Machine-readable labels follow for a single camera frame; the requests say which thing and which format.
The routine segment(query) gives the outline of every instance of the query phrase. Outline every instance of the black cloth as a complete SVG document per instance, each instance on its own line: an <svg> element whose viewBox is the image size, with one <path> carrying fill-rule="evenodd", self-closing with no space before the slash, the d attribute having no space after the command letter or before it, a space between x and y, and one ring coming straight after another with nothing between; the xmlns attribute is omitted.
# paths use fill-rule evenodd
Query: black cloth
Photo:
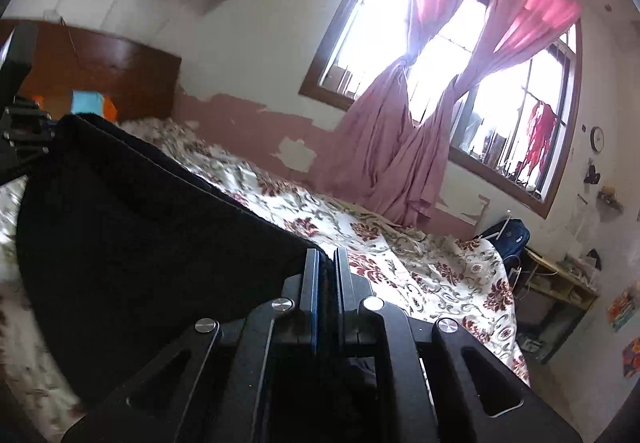
<svg viewBox="0 0 640 443"><path fill-rule="evenodd" d="M321 252L322 293L332 273L314 243L94 115L58 123L16 244L47 346L88 407L199 318L243 318L278 297L307 248Z"/></svg>

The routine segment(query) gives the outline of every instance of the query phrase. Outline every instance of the white floral fabric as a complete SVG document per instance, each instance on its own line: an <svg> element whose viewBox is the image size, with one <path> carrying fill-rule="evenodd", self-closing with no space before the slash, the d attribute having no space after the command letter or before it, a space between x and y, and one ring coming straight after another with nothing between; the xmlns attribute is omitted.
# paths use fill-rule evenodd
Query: white floral fabric
<svg viewBox="0 0 640 443"><path fill-rule="evenodd" d="M351 270L369 279L377 296L421 320L455 318L528 383L515 342L513 296L502 260L488 241L463 242L397 227L357 206L274 178L219 146L205 145L170 120L150 118L122 127L260 217L314 241L329 256L344 246ZM82 416L82 407L48 353L20 285L14 235L23 188L23 180L0 188L0 369L36 427L59 441Z"/></svg>

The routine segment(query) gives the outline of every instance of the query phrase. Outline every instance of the clock face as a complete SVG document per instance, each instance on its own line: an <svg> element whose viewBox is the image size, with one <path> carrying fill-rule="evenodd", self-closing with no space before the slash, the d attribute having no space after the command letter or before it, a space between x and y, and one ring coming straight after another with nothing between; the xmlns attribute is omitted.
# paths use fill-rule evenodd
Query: clock face
<svg viewBox="0 0 640 443"><path fill-rule="evenodd" d="M591 129L591 148L595 152L602 152L604 148L604 132L600 127Z"/></svg>

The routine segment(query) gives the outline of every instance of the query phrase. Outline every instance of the red garment hanging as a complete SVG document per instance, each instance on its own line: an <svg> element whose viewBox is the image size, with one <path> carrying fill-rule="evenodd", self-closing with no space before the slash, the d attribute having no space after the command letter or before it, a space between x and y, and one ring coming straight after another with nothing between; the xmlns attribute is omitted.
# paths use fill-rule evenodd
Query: red garment hanging
<svg viewBox="0 0 640 443"><path fill-rule="evenodd" d="M529 124L527 125L527 136L529 136L529 146L520 172L529 165L529 176L533 169L540 163L544 166L546 155L551 149L551 137L556 126L556 115L548 103L538 102L531 111Z"/></svg>

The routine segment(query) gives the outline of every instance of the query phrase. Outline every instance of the window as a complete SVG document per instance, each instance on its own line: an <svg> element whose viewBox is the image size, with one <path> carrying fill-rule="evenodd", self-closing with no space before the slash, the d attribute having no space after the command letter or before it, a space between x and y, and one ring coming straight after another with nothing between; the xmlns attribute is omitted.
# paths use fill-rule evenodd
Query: window
<svg viewBox="0 0 640 443"><path fill-rule="evenodd" d="M425 120L453 76L466 67L490 0L464 0L407 73L409 108ZM409 0L343 0L318 48L300 93L348 109L375 77L405 52ZM575 126L581 36L579 23L531 60L494 73L454 108L449 159L546 217ZM532 113L547 103L549 152L524 166Z"/></svg>

